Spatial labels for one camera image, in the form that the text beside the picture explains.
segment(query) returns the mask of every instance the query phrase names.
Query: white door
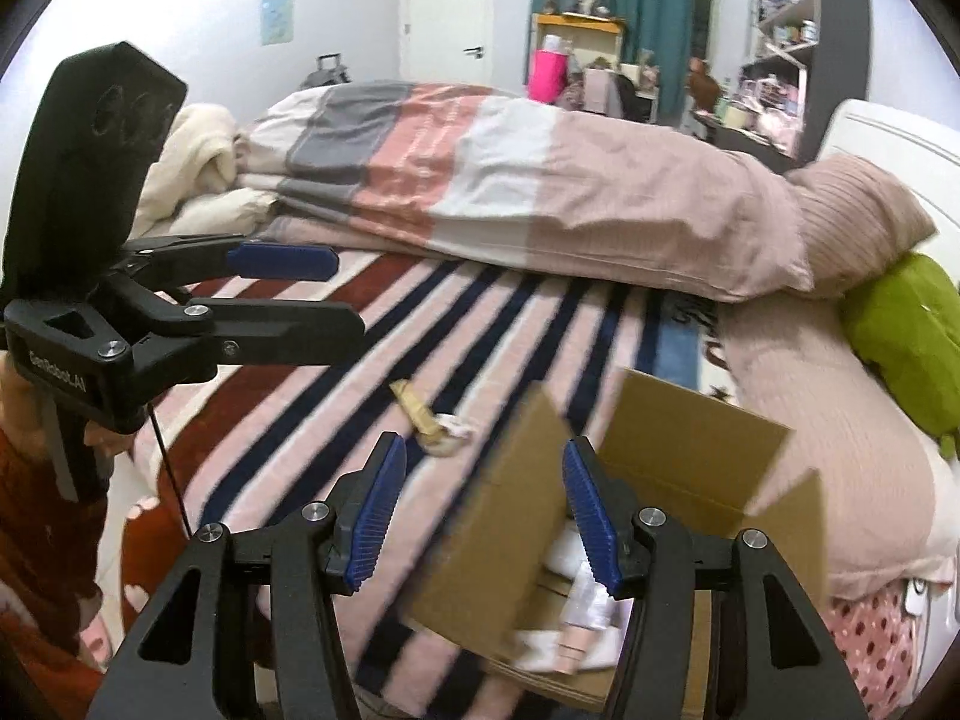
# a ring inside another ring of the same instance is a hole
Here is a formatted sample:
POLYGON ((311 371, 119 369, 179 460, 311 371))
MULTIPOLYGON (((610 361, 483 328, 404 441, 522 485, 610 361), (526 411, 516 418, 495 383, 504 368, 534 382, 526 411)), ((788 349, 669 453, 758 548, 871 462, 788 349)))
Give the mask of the white door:
POLYGON ((489 0, 400 0, 404 80, 488 84, 489 0))

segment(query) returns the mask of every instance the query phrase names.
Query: open cardboard box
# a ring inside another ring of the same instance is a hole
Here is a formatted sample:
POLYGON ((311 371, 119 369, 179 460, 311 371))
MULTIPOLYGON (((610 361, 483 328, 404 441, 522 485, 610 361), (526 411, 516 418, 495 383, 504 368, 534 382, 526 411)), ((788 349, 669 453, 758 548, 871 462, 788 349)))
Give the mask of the open cardboard box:
MULTIPOLYGON (((642 505, 691 531, 735 536, 759 528, 776 544, 815 605, 824 596, 820 480, 805 478, 756 517, 744 509, 789 429, 636 371, 624 372, 598 455, 642 505)), ((530 674, 510 666, 515 631, 556 630, 569 582, 542 562, 566 519, 560 475, 568 425, 541 385, 528 392, 496 456, 462 509, 407 608, 412 624, 486 659, 488 671, 574 707, 600 712, 613 669, 530 674)), ((709 591, 695 605, 685 717, 707 694, 709 591)))

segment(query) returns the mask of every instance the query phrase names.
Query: pink polka dot cloth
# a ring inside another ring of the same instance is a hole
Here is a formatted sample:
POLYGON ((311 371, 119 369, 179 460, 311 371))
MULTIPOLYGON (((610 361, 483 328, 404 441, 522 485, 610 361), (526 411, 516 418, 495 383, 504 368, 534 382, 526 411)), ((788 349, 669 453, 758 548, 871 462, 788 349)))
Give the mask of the pink polka dot cloth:
POLYGON ((822 613, 871 720, 896 709, 914 667, 914 620, 906 614, 904 583, 895 581, 859 601, 834 599, 822 613))

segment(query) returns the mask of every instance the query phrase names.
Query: green plush toy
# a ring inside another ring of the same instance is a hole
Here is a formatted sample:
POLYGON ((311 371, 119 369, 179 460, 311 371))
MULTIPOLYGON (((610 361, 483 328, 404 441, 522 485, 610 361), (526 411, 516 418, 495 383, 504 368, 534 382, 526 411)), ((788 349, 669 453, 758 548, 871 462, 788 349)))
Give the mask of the green plush toy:
POLYGON ((920 429, 956 451, 960 428, 960 295, 947 271, 910 253, 848 292, 840 317, 858 357, 874 365, 920 429))

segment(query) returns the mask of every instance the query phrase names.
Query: blue gripper pad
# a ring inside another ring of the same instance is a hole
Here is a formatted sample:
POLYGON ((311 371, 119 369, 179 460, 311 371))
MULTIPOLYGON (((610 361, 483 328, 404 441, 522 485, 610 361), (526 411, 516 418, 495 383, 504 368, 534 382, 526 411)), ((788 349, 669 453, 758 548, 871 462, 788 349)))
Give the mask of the blue gripper pad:
POLYGON ((590 442, 579 437, 563 449, 563 486, 594 579, 614 598, 634 595, 651 556, 634 537, 640 503, 630 485, 608 479, 590 442))
POLYGON ((341 579, 345 591, 356 592, 373 574, 406 476, 404 441, 384 433, 363 470, 341 477, 349 484, 346 499, 336 503, 336 488, 331 492, 328 501, 334 502, 337 520, 325 574, 341 579))
POLYGON ((327 247, 245 241, 227 252, 227 265, 243 278, 328 281, 337 274, 340 258, 327 247))

